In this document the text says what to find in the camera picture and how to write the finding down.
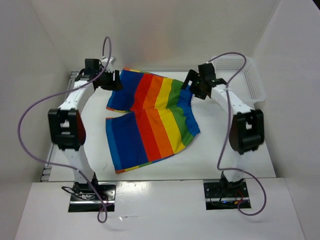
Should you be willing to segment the rainbow striped shorts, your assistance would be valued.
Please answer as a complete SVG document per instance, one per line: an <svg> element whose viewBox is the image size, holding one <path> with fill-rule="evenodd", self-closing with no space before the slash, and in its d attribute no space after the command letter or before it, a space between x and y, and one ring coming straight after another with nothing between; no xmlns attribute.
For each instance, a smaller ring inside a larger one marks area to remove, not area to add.
<svg viewBox="0 0 320 240"><path fill-rule="evenodd" d="M128 68L121 71L119 80L123 88L112 92L106 109L123 115L105 120L116 174L169 158L200 133L189 85Z"/></svg>

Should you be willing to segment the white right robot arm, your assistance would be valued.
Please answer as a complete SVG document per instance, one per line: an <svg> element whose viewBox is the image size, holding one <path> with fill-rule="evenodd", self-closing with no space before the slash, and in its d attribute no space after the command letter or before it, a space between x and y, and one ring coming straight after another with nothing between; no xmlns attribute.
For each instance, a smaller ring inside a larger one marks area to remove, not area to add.
<svg viewBox="0 0 320 240"><path fill-rule="evenodd" d="M259 109L253 109L245 104L231 89L230 81L217 78L212 63L198 66L198 71L190 69L182 84L184 90L189 86L191 93L199 99L212 98L227 113L227 130L220 151L217 169L221 171L219 191L225 197L230 197L237 191L246 171L241 167L245 153L256 151L265 140L264 114ZM222 167L221 162L227 145L237 155L231 166Z"/></svg>

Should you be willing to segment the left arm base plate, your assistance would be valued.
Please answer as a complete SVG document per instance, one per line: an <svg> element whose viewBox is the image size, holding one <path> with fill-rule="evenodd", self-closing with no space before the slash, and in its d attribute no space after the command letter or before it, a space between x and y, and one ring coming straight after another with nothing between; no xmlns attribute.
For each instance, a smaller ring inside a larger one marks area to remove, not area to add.
<svg viewBox="0 0 320 240"><path fill-rule="evenodd" d="M75 182L72 187L62 189L70 194L69 213L99 212L103 208L95 192L87 185ZM115 211L116 182L98 182L95 188L108 212Z"/></svg>

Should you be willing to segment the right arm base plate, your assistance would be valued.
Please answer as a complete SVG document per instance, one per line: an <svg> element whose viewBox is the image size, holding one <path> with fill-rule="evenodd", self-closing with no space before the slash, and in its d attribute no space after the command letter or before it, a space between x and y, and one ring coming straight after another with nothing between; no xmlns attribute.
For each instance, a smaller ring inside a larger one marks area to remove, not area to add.
<svg viewBox="0 0 320 240"><path fill-rule="evenodd" d="M218 180L203 182L205 206L207 211L251 209L249 192L245 181L240 186L223 189Z"/></svg>

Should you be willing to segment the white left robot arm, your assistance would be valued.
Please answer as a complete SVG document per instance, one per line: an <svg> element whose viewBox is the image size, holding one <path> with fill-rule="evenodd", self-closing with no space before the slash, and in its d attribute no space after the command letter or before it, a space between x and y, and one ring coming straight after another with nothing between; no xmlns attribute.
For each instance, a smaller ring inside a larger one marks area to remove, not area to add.
<svg viewBox="0 0 320 240"><path fill-rule="evenodd" d="M66 100L58 108L48 111L51 141L67 158L74 181L84 185L82 194L89 200L99 196L100 187L85 153L86 130L81 113L97 88L107 91L123 88L120 72L114 69L114 62L114 57L105 56L102 60L85 59L85 67L75 76Z"/></svg>

